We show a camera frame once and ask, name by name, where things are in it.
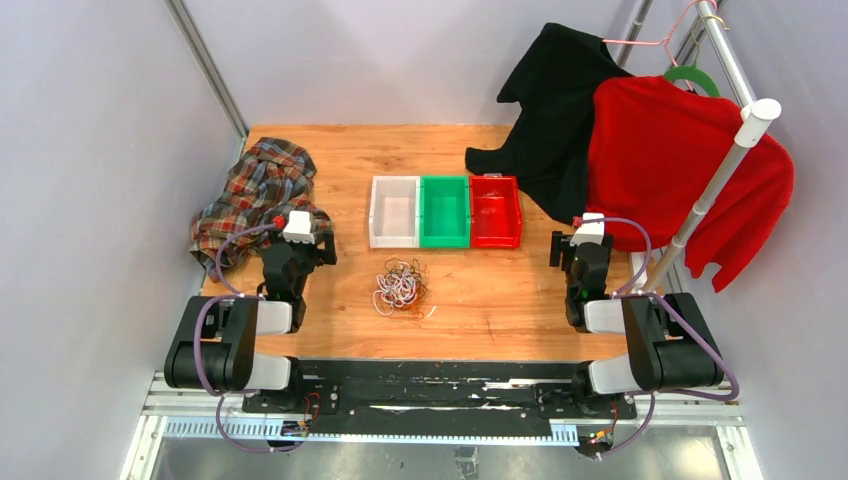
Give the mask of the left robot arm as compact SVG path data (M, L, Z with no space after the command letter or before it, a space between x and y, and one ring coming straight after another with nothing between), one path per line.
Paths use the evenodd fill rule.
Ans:
M261 255L263 282L254 295L193 296L187 302L165 358L164 376L175 389L228 392L268 391L283 413L298 411L306 386L296 360L256 351L256 339L300 330L307 304L308 276L337 262L334 234L323 231L313 243L282 240Z

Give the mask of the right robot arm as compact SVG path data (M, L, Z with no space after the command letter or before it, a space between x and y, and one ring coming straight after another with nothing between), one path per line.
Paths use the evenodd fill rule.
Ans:
M623 355L576 368L571 400L580 414L597 416L612 398L626 393L709 387L724 380L717 345L691 294L614 297L606 292L612 237L576 239L561 231L551 234L549 265L565 273L567 321L581 333L620 334L627 348Z

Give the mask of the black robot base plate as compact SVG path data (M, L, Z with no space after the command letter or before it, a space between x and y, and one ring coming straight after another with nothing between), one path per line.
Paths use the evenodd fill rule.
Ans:
M242 403L251 414L291 415L315 434L543 437L553 420L609 426L633 405L572 390L570 362L302 359L294 384Z

